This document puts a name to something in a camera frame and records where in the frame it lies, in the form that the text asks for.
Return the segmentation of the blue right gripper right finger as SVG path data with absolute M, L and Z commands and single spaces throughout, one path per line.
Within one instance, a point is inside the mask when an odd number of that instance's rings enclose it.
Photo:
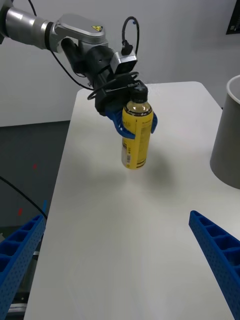
M 240 241 L 192 210 L 192 230 L 235 320 L 240 319 Z

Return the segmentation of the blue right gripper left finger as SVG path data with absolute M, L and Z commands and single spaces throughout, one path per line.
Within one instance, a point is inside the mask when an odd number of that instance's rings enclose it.
M 42 215 L 27 222 L 0 243 L 0 318 L 4 320 L 34 252 L 44 234 Z

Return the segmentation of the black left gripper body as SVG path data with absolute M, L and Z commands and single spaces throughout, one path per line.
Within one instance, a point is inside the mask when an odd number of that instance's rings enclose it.
M 97 112 L 105 116 L 109 105 L 124 105 L 130 100 L 132 89 L 144 85 L 138 79 L 139 72 L 131 71 L 115 75 L 110 71 L 97 73 L 93 78 L 93 99 Z

